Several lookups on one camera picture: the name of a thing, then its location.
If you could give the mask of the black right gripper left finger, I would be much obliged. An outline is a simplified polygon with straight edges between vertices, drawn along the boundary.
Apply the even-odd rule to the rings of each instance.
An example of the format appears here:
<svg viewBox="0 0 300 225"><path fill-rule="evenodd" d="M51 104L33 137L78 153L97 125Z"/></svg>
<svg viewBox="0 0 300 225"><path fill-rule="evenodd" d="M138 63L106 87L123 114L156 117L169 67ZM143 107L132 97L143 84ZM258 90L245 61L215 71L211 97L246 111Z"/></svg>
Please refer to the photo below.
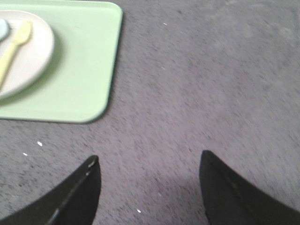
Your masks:
<svg viewBox="0 0 300 225"><path fill-rule="evenodd" d="M58 186L2 225L91 225L98 209L101 173L98 156L86 159Z"/></svg>

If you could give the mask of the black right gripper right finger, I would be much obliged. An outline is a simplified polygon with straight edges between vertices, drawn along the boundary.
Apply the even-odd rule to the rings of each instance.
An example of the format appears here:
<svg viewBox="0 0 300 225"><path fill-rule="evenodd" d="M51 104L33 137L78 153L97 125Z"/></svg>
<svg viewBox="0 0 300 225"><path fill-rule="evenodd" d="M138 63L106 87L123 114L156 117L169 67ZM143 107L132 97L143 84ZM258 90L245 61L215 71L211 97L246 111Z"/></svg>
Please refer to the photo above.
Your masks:
<svg viewBox="0 0 300 225"><path fill-rule="evenodd" d="M298 225L300 213L248 182L210 150L204 150L199 180L211 225Z"/></svg>

